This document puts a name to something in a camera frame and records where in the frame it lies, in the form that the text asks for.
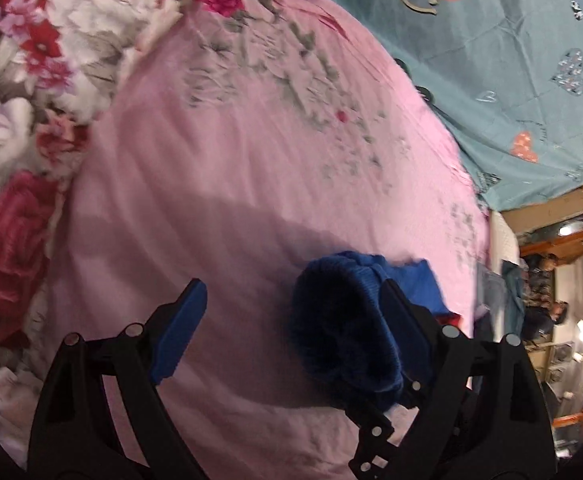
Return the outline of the dark teal garment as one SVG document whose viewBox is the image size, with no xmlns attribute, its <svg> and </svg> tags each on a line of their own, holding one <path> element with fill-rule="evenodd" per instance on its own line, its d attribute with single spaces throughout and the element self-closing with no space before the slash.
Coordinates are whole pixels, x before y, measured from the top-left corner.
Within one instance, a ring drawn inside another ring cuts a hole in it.
<svg viewBox="0 0 583 480">
<path fill-rule="evenodd" d="M 505 334 L 521 335 L 526 306 L 526 280 L 523 269 L 516 263 L 503 260 L 501 277 L 505 283 L 505 307 L 503 328 Z"/>
</svg>

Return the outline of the wooden display cabinet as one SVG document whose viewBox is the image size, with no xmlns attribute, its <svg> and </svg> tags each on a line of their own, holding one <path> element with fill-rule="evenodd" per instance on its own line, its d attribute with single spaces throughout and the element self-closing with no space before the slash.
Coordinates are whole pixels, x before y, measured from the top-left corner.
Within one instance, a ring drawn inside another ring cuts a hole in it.
<svg viewBox="0 0 583 480">
<path fill-rule="evenodd" d="M 570 457 L 583 442 L 583 340 L 556 340 L 557 328 L 569 318 L 569 303 L 557 300 L 555 294 L 557 255 L 529 254 L 519 258 L 518 265 L 526 280 L 519 338 L 540 384 L 557 452 Z"/>
</svg>

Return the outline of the pink floral bed sheet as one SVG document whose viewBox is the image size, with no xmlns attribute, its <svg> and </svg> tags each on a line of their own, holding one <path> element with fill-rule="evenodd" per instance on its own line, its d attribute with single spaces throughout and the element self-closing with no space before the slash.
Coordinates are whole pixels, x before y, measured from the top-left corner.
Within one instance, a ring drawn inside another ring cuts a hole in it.
<svg viewBox="0 0 583 480">
<path fill-rule="evenodd" d="M 290 340 L 293 286 L 353 250 L 426 260 L 469 325 L 487 223 L 403 68 L 331 0 L 193 0 L 135 64 L 72 180 L 46 274 L 39 367 L 0 370 L 29 429 L 63 337 L 116 334 L 193 278 L 207 312 L 159 389 L 214 479 L 347 479 L 357 429 Z"/>
</svg>

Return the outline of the teal heart print blanket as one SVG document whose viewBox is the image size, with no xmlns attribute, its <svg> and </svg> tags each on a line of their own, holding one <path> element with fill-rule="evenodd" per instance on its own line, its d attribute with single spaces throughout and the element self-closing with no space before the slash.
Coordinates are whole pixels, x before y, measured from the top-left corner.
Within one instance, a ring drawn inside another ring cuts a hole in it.
<svg viewBox="0 0 583 480">
<path fill-rule="evenodd" d="M 583 186 L 583 0 L 333 0 L 421 88 L 498 211 Z"/>
</svg>

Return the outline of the white fleece blanket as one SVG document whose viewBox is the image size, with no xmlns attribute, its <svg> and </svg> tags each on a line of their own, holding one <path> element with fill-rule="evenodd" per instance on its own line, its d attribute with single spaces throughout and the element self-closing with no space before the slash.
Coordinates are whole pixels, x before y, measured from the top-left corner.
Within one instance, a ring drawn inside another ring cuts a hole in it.
<svg viewBox="0 0 583 480">
<path fill-rule="evenodd" d="M 518 240 L 503 216 L 497 211 L 490 212 L 489 230 L 489 269 L 500 274 L 504 261 L 519 263 Z"/>
</svg>

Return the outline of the grey blue garment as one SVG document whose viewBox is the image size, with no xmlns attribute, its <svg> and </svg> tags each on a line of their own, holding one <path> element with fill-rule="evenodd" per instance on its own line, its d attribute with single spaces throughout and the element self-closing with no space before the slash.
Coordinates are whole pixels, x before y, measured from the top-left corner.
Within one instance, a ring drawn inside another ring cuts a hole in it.
<svg viewBox="0 0 583 480">
<path fill-rule="evenodd" d="M 500 341 L 504 336 L 506 286 L 499 274 L 483 263 L 477 264 L 477 290 L 474 310 L 474 338 Z"/>
</svg>

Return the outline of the red white floral quilt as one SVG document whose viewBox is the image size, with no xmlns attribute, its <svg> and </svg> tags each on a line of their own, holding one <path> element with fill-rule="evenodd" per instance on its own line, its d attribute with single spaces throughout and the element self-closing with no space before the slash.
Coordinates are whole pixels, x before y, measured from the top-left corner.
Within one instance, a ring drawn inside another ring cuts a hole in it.
<svg viewBox="0 0 583 480">
<path fill-rule="evenodd" d="M 56 225 L 92 122 L 193 0 L 0 0 L 0 370 L 39 367 Z"/>
</svg>

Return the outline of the blue and red pants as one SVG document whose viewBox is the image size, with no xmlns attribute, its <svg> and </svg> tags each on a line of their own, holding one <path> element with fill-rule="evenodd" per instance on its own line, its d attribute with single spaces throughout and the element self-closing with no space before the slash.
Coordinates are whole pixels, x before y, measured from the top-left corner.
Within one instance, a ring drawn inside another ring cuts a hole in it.
<svg viewBox="0 0 583 480">
<path fill-rule="evenodd" d="M 425 260 L 393 266 L 381 255 L 339 252 L 311 261 L 291 297 L 290 340 L 335 408 L 384 413 L 408 380 L 431 376 L 430 346 L 410 307 L 458 326 Z"/>
</svg>

